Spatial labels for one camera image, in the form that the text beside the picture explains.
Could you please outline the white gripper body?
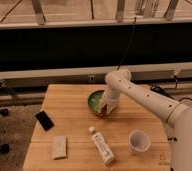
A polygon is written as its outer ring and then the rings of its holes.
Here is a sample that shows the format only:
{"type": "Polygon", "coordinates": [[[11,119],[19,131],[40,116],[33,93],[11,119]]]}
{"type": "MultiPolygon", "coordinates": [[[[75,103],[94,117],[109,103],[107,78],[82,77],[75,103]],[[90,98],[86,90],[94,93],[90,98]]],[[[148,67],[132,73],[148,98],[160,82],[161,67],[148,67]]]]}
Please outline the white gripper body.
{"type": "Polygon", "coordinates": [[[107,106],[107,113],[111,113],[113,109],[117,106],[118,98],[120,93],[112,89],[106,89],[102,94],[99,109],[102,109],[104,106],[107,106]]]}

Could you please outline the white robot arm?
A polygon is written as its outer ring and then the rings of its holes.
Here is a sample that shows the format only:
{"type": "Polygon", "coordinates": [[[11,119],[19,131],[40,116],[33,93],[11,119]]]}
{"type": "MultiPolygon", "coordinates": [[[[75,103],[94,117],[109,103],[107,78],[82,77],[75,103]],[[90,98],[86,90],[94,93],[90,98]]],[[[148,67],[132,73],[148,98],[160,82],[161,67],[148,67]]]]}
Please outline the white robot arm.
{"type": "Polygon", "coordinates": [[[105,82],[99,114],[109,115],[120,94],[127,95],[173,129],[177,141],[172,144],[170,168],[192,171],[192,107],[132,83],[128,69],[107,73],[105,82]]]}

